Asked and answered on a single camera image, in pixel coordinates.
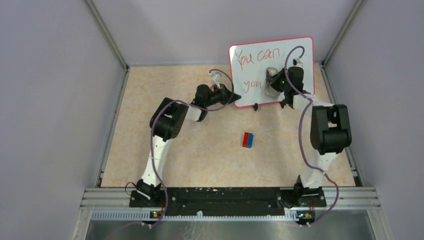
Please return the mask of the pink framed whiteboard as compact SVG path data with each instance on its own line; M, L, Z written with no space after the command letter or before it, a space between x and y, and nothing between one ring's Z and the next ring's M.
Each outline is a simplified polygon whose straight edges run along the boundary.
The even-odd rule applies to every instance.
M229 47L228 55L234 92L241 96L235 101L238 108L281 102L283 93L267 93L266 70L280 71L285 62L291 67L294 59L303 64L303 88L315 93L314 42L310 36L235 44Z

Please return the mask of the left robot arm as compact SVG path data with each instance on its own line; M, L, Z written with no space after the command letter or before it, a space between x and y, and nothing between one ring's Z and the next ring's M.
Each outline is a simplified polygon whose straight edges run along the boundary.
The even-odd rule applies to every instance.
M164 98L149 123L149 158L141 178L135 184L135 190L131 192L130 206L134 207L136 202L143 201L147 206L154 207L161 200L167 201L163 169L170 146L186 120L202 122L211 111L210 106L221 104L225 107L241 98L222 83L211 87L199 85L190 103Z

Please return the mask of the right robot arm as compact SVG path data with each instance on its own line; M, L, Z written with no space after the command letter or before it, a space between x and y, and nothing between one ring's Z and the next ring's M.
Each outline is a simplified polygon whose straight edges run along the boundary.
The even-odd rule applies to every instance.
M301 111L299 126L310 117L311 159L306 158L303 140L299 140L301 156L307 169L297 177L293 190L281 195L279 204L285 208L325 206L323 180L334 159L351 145L352 133L348 108L344 104L332 104L316 98L304 89L304 69L291 66L277 70L266 69L266 88L275 96L284 94L280 103Z

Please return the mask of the red and blue block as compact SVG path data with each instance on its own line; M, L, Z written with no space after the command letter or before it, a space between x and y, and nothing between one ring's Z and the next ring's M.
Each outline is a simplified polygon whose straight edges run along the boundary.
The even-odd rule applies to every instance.
M242 147L252 148L254 135L251 132L245 132L243 135Z

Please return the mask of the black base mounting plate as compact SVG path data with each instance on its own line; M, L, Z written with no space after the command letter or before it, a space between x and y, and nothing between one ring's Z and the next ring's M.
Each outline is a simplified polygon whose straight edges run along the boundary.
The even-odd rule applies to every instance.
M165 211L167 217L263 217L282 216L288 210L313 210L327 206L322 188L299 187L169 187L159 190L152 199L131 192L131 208Z

